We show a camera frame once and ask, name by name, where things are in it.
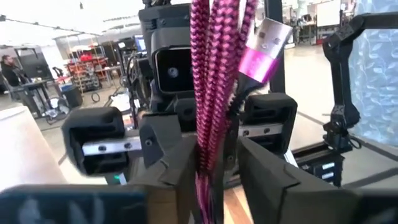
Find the pink braided cable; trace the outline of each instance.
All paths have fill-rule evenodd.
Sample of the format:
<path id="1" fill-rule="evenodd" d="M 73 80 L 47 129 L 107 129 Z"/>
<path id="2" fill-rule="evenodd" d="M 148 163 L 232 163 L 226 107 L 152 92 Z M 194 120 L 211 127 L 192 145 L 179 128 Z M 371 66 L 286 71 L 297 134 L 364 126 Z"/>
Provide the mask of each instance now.
<path id="1" fill-rule="evenodd" d="M 242 28 L 238 29 L 239 1 L 193 0 L 191 55 L 197 101 L 197 194 L 203 223 L 214 223 L 210 185 L 218 148 L 228 125 L 226 112 L 238 64 L 246 45 L 257 0 L 248 0 Z"/>
<path id="2" fill-rule="evenodd" d="M 208 0 L 195 0 L 191 6 L 190 18 L 190 38 L 191 38 L 191 58 L 193 83 L 195 89 L 195 99 L 197 102 L 197 114 L 201 114 L 205 93 L 206 67 L 206 35 L 208 28 L 208 17 L 210 16 Z M 197 127 L 201 129 L 200 119 L 197 119 Z M 204 148 L 203 140 L 199 141 L 199 146 Z"/>

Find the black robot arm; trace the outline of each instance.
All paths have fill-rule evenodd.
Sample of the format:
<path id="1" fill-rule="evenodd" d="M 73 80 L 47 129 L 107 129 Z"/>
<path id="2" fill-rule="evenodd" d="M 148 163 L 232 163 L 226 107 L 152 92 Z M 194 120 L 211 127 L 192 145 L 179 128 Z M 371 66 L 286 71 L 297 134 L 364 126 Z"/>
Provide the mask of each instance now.
<path id="1" fill-rule="evenodd" d="M 325 142 L 340 152 L 352 150 L 348 129 L 359 123 L 360 115 L 351 99 L 348 59 L 354 40 L 365 29 L 396 29 L 398 13 L 362 14 L 355 16 L 323 43 L 325 57 L 331 65 L 335 105 L 330 122 L 323 126 Z"/>

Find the ceiling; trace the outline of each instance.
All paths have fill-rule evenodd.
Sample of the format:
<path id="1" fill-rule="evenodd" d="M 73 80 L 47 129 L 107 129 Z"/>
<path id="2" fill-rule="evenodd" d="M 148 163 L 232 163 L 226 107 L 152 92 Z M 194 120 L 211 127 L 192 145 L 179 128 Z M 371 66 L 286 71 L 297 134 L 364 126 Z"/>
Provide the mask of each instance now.
<path id="1" fill-rule="evenodd" d="M 0 3 L 0 14 L 18 21 L 73 29 L 81 32 L 103 34 L 104 30 L 126 21 L 108 21 L 117 17 L 135 17 L 144 8 L 141 0 L 6 0 Z M 191 0 L 172 0 L 173 4 Z M 21 24 L 0 22 L 0 45 L 49 45 L 54 38 L 76 34 L 65 30 L 54 30 Z"/>

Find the black plastic housing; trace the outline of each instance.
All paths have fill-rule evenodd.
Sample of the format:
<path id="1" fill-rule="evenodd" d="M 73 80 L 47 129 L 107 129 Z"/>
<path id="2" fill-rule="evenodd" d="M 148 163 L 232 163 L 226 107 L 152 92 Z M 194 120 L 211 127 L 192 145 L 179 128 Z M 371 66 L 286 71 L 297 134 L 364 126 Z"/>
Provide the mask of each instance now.
<path id="1" fill-rule="evenodd" d="M 282 123 L 282 133 L 251 138 L 268 151 L 283 156 L 289 146 L 297 112 L 297 102 L 284 93 L 251 95 L 244 104 L 243 124 Z"/>
<path id="2" fill-rule="evenodd" d="M 151 62 L 152 34 L 161 28 L 189 27 L 190 6 L 191 4 L 156 6 L 148 7 L 138 12 L 148 59 L 150 60 L 149 63 L 152 68 L 154 66 L 153 62 Z"/>
<path id="3" fill-rule="evenodd" d="M 102 172 L 112 170 L 119 172 L 128 166 L 127 153 L 85 157 L 81 148 L 88 141 L 124 136 L 122 112 L 117 108 L 87 108 L 72 111 L 61 129 L 67 155 L 82 174 L 102 175 Z"/>
<path id="4" fill-rule="evenodd" d="M 152 68 L 156 87 L 161 94 L 193 92 L 190 28 L 157 29 L 152 34 L 151 42 Z"/>

